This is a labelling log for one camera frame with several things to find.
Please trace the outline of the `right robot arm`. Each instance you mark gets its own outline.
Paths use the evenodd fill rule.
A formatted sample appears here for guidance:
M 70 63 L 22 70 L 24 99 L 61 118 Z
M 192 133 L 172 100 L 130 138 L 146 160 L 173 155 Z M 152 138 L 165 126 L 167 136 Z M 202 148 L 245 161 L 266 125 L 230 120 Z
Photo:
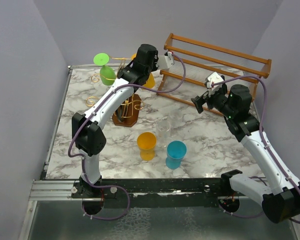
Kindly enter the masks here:
M 300 215 L 300 180 L 283 164 L 261 123 L 250 114 L 252 96 L 248 87 L 235 84 L 227 90 L 222 84 L 217 91 L 208 90 L 191 101 L 198 113 L 207 104 L 208 109 L 223 114 L 229 131 L 252 155 L 268 182 L 263 185 L 240 170 L 232 170 L 221 175 L 220 191 L 226 196 L 239 192 L 249 197 L 273 223 Z

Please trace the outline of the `orange wine glass front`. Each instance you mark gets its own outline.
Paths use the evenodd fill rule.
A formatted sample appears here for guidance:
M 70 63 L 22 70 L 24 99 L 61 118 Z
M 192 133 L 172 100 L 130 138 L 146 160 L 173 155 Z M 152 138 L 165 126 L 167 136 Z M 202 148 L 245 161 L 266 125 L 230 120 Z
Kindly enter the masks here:
M 152 132 L 143 132 L 137 138 L 140 157 L 144 161 L 151 161 L 155 157 L 157 138 Z

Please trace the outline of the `orange wine glass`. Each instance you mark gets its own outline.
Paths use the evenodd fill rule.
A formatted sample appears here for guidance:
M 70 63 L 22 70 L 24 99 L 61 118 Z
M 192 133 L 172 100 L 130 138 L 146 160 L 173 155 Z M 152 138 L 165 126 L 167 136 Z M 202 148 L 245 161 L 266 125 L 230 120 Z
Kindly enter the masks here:
M 155 157 L 157 138 L 152 132 L 143 132 L 137 138 L 140 157 L 144 161 L 151 161 Z
M 152 89 L 155 86 L 155 79 L 152 73 L 150 73 L 148 79 L 146 80 L 143 86 L 150 89 Z

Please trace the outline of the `green plastic wine glass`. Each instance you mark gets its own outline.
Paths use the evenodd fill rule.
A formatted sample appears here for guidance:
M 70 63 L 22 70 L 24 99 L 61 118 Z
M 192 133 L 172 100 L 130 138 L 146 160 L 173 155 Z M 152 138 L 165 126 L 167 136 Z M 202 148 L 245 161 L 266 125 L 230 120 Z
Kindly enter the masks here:
M 109 61 L 109 55 L 103 52 L 96 54 L 93 58 L 93 63 L 101 67 L 99 71 L 99 76 L 102 83 L 106 86 L 111 86 L 117 78 L 115 71 L 107 65 Z

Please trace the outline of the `blue plastic wine glass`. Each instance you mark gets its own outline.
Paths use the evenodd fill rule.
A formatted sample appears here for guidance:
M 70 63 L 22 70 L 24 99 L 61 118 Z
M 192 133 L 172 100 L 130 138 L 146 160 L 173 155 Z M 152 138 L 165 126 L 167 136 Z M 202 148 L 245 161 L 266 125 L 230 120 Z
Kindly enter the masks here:
M 182 141 L 175 140 L 168 144 L 166 153 L 165 164 L 169 169 L 174 170 L 180 167 L 187 153 L 187 146 Z

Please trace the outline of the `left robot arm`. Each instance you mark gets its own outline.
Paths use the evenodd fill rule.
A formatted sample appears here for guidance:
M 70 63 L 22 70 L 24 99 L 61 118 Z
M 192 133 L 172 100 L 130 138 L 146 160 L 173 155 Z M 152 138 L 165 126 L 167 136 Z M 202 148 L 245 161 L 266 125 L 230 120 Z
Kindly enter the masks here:
M 144 87 L 150 73 L 158 69 L 158 60 L 154 46 L 141 44 L 136 57 L 118 71 L 117 79 L 100 100 L 84 114 L 73 115 L 68 156 L 81 157 L 81 178 L 85 181 L 83 191 L 87 196 L 96 197 L 101 190 L 99 156 L 107 142 L 103 128 L 120 105 Z

